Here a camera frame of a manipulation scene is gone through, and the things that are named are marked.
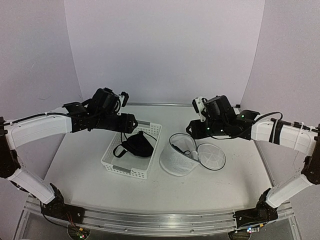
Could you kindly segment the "white mesh laundry bag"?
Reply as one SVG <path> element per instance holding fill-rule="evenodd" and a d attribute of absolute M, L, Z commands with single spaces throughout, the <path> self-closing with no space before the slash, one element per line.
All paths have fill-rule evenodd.
<path fill-rule="evenodd" d="M 219 171 L 226 164 L 226 156 L 223 150 L 214 144 L 197 144 L 191 136 L 175 133 L 163 148 L 159 164 L 168 174 L 183 177 L 197 166 L 209 171 Z"/>

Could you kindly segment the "white perforated plastic basket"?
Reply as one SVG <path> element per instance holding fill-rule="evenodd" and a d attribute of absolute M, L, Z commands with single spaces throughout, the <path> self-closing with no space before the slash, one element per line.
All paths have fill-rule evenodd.
<path fill-rule="evenodd" d="M 111 173 L 146 180 L 162 125 L 139 121 L 132 133 L 116 133 L 100 162 Z"/>

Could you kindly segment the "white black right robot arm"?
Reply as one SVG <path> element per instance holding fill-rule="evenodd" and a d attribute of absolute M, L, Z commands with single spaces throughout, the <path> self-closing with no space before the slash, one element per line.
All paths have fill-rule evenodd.
<path fill-rule="evenodd" d="M 286 121 L 280 111 L 236 112 L 225 95 L 192 100 L 198 115 L 186 128 L 195 140 L 242 139 L 254 141 L 264 157 L 273 186 L 252 209 L 252 218 L 262 222 L 272 209 L 320 183 L 320 128 L 301 121 Z"/>

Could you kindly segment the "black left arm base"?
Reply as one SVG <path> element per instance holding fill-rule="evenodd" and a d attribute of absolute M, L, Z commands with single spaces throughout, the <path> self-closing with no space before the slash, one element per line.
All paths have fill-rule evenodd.
<path fill-rule="evenodd" d="M 42 204 L 41 213 L 55 219 L 69 221 L 73 224 L 81 224 L 84 219 L 85 209 L 83 207 L 66 204 L 60 190 L 50 183 L 54 192 L 54 199 L 48 204 Z"/>

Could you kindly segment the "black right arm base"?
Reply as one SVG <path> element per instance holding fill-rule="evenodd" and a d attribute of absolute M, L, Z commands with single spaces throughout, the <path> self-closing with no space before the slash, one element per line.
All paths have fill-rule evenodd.
<path fill-rule="evenodd" d="M 235 211 L 232 217 L 236 221 L 237 229 L 256 227 L 278 219 L 278 208 L 273 208 L 266 202 L 270 190 L 271 188 L 268 188 L 263 192 L 254 208 Z"/>

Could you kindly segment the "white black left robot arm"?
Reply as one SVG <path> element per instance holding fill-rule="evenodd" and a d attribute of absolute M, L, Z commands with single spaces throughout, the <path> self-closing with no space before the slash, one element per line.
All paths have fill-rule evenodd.
<path fill-rule="evenodd" d="M 57 219 L 67 214 L 58 188 L 44 177 L 65 134 L 94 129 L 130 134 L 138 122 L 124 113 L 129 94 L 99 88 L 84 102 L 70 102 L 20 119 L 0 118 L 0 177 L 47 205 Z"/>

